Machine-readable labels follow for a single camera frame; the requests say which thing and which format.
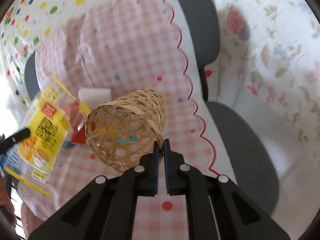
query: bamboo basket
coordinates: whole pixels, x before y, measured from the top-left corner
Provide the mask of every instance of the bamboo basket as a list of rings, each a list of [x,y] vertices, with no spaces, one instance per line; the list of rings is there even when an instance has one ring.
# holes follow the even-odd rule
[[[85,123],[87,144],[97,158],[115,171],[137,165],[163,143],[165,101],[155,90],[143,88],[92,109]]]

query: pink gingham cloth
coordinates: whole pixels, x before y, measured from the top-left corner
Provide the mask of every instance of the pink gingham cloth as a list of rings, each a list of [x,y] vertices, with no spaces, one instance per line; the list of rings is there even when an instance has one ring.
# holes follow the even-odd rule
[[[181,49],[182,41],[189,51]],[[143,87],[157,90],[167,104],[164,138],[171,149],[206,174],[233,176],[223,146],[217,149],[213,141],[219,133],[204,137],[206,127],[215,125],[201,98],[191,36],[177,0],[116,0],[92,8],[45,40],[36,52],[36,65],[40,87],[50,83],[53,74],[74,95],[82,87],[110,88],[113,99]],[[57,157],[44,185],[50,197],[22,183],[19,193],[31,211],[46,220],[98,175],[120,174],[99,162],[89,147],[77,145],[62,149]],[[164,202],[170,202],[169,208]],[[138,198],[132,239],[187,238],[185,198],[167,195],[161,164],[158,195]]]

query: yellow product package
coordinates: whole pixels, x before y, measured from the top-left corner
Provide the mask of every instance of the yellow product package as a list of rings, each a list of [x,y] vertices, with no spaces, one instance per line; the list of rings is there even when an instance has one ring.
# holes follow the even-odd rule
[[[50,195],[45,184],[50,179],[68,132],[72,131],[64,110],[73,104],[74,98],[55,82],[39,92],[21,125],[22,128],[28,127],[31,135],[7,152],[4,170],[43,194]]]

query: white block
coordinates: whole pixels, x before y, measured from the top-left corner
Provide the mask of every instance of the white block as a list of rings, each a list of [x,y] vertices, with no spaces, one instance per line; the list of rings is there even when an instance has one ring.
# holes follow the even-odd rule
[[[109,88],[80,88],[78,92],[80,102],[83,102],[91,110],[105,102],[112,101]]]

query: red logo label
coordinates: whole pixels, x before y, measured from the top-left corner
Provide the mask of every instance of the red logo label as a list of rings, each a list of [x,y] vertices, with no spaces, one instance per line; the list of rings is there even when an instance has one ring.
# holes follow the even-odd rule
[[[43,112],[48,117],[52,118],[54,114],[57,112],[57,109],[55,109],[52,105],[45,103],[45,105],[41,109],[41,112]]]

